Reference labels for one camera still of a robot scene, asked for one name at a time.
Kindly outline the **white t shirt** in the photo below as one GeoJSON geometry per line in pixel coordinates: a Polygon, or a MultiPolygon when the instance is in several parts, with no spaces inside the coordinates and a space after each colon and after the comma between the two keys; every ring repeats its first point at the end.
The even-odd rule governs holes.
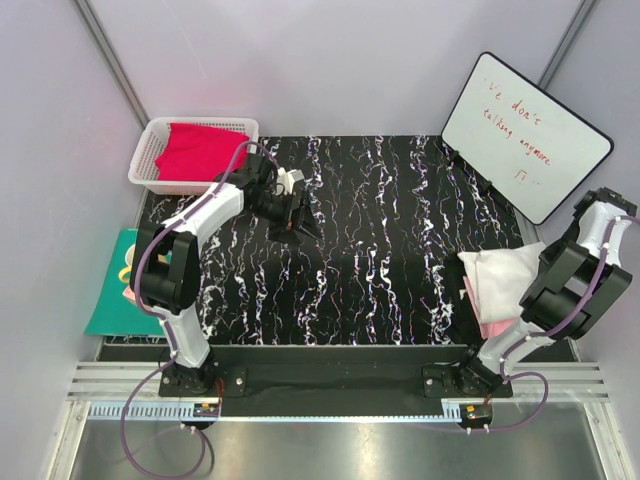
{"type": "Polygon", "coordinates": [[[538,274],[543,242],[516,249],[460,252],[466,285],[481,325],[517,319],[520,301],[538,274]]]}

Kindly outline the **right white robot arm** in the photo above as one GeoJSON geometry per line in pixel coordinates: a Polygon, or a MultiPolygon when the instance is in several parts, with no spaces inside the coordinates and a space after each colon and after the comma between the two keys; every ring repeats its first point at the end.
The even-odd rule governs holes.
{"type": "Polygon", "coordinates": [[[584,336],[631,285],[620,247],[638,222],[637,206],[619,193],[606,187],[587,192],[562,237],[541,251],[517,321],[454,371],[457,390],[470,397],[489,394],[509,384],[514,366],[531,353],[584,336]]]}

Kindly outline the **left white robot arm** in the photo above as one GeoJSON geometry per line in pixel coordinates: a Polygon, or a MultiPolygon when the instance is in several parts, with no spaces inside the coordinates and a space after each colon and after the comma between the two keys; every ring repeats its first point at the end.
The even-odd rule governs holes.
{"type": "Polygon", "coordinates": [[[196,396],[215,386],[216,372],[205,361],[210,347],[195,302],[201,289],[202,247],[227,222],[243,213],[268,222],[273,242],[299,246],[302,235],[318,239],[311,197],[298,170],[285,170],[268,157],[251,154],[242,168],[225,172],[182,213],[139,227],[130,288],[143,313],[155,317],[174,362],[185,367],[181,384],[196,396]]]}

